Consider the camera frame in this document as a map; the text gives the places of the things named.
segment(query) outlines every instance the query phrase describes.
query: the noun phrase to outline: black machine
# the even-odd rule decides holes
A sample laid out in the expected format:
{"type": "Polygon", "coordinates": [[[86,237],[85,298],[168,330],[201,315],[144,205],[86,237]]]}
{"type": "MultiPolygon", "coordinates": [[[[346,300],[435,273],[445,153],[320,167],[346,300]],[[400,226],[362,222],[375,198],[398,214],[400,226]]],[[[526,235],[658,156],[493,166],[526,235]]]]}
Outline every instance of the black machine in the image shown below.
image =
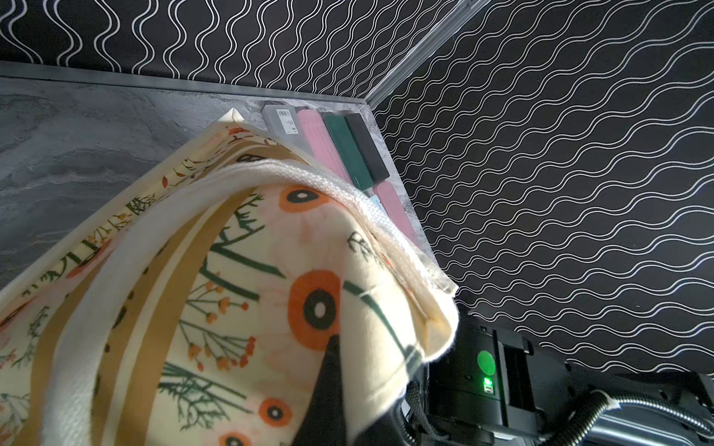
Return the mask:
{"type": "Polygon", "coordinates": [[[406,402],[391,416],[408,445],[714,445],[708,376],[597,372],[476,318],[461,321],[406,402]]]}

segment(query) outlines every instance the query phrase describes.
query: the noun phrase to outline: wavy line pattern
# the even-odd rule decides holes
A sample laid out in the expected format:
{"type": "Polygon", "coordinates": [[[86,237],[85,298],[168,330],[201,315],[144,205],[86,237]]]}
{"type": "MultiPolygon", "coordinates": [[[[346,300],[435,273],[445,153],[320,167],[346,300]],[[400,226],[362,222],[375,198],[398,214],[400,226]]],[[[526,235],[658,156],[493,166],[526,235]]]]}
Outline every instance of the wavy line pattern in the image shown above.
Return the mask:
{"type": "Polygon", "coordinates": [[[375,112],[462,311],[714,376],[713,0],[494,0],[375,112]]]}
{"type": "Polygon", "coordinates": [[[0,59],[364,97],[459,1],[9,0],[0,59]]]}

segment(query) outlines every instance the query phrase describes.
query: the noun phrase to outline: orange flower print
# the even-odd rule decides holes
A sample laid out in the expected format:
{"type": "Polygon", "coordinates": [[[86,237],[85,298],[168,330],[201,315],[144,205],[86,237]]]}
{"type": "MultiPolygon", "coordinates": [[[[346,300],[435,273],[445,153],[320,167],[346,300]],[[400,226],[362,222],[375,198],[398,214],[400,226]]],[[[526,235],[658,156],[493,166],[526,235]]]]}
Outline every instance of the orange flower print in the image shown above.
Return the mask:
{"type": "Polygon", "coordinates": [[[251,446],[251,441],[240,432],[228,432],[218,439],[218,444],[222,446],[251,446]]]}
{"type": "Polygon", "coordinates": [[[255,349],[254,336],[238,338],[234,335],[223,335],[184,319],[178,321],[178,328],[188,345],[189,360],[191,362],[195,360],[201,372],[203,365],[198,361],[201,351],[206,354],[206,358],[216,359],[218,370],[229,371],[231,366],[243,368],[248,365],[248,357],[253,355],[255,349]],[[198,339],[203,339],[203,349],[196,344],[198,339]]]}
{"type": "Polygon", "coordinates": [[[269,426],[283,427],[293,418],[293,411],[277,398],[266,398],[258,409],[258,415],[269,426]]]}
{"type": "Polygon", "coordinates": [[[285,212],[306,212],[328,203],[330,198],[308,186],[288,186],[280,192],[278,206],[285,212]]]}
{"type": "Polygon", "coordinates": [[[330,337],[339,334],[347,252],[334,243],[286,243],[272,260],[286,279],[256,284],[261,296],[258,339],[270,368],[312,391],[330,337]]]}
{"type": "Polygon", "coordinates": [[[188,360],[193,361],[201,352],[201,348],[194,343],[188,345],[188,360]]]}
{"type": "Polygon", "coordinates": [[[340,278],[329,270],[313,270],[293,281],[288,300],[288,322],[295,339],[305,347],[324,351],[340,331],[340,278]]]}
{"type": "Polygon", "coordinates": [[[257,400],[258,416],[267,432],[290,432],[302,424],[310,393],[285,382],[260,381],[254,385],[251,401],[257,400]]]}
{"type": "Polygon", "coordinates": [[[265,444],[260,420],[255,415],[242,414],[230,422],[220,422],[206,431],[205,446],[258,446],[265,444]]]}
{"type": "Polygon", "coordinates": [[[91,254],[87,259],[85,259],[82,263],[77,265],[76,268],[74,268],[72,271],[70,271],[67,274],[67,278],[72,278],[75,275],[80,274],[82,271],[86,270],[87,268],[90,268],[91,266],[94,265],[94,263],[104,254],[104,251],[111,245],[111,240],[107,240],[101,247],[99,247],[98,250],[94,251],[94,254],[91,254]]]}
{"type": "Polygon", "coordinates": [[[323,230],[334,227],[330,222],[343,212],[341,204],[307,186],[263,186],[256,193],[263,196],[258,219],[281,238],[303,242],[320,238],[323,230]]]}
{"type": "Polygon", "coordinates": [[[231,306],[231,298],[223,298],[218,301],[218,310],[222,314],[226,314],[228,307],[231,306]]]}
{"type": "Polygon", "coordinates": [[[216,358],[216,367],[219,370],[228,371],[231,369],[231,364],[228,362],[228,358],[225,356],[219,356],[216,358]]]}

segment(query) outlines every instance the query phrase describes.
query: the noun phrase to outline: label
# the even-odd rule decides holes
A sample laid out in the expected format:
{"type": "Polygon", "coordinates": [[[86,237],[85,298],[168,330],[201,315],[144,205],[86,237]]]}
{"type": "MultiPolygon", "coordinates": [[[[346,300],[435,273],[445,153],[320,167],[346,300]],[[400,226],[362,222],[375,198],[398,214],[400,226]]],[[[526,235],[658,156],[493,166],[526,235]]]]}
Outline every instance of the label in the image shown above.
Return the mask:
{"type": "Polygon", "coordinates": [[[277,108],[276,112],[280,118],[280,122],[283,124],[283,130],[288,135],[297,135],[298,126],[295,125],[293,121],[293,116],[290,115],[290,111],[286,108],[277,108]]]}
{"type": "Polygon", "coordinates": [[[374,203],[374,204],[376,204],[377,206],[379,206],[379,208],[382,210],[382,212],[387,213],[387,210],[384,208],[384,206],[382,206],[382,202],[379,201],[379,197],[378,197],[378,196],[372,195],[369,199],[372,200],[372,203],[374,203]]]}

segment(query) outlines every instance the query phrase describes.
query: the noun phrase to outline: black hose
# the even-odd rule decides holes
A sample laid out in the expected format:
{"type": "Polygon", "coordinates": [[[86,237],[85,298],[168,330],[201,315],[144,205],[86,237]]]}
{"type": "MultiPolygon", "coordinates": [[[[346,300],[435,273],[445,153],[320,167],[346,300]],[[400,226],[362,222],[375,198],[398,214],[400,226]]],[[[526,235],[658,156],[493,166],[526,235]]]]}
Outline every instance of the black hose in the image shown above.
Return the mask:
{"type": "Polygon", "coordinates": [[[394,405],[394,418],[396,418],[397,425],[399,426],[399,435],[402,440],[408,445],[416,445],[416,438],[414,437],[414,429],[407,425],[406,418],[401,410],[401,401],[398,401],[394,405]]]}
{"type": "Polygon", "coordinates": [[[600,415],[620,405],[636,406],[665,415],[688,426],[706,438],[714,437],[714,424],[688,410],[654,397],[634,392],[605,393],[594,390],[571,416],[569,421],[543,443],[543,446],[576,446],[590,432],[600,415]]]}

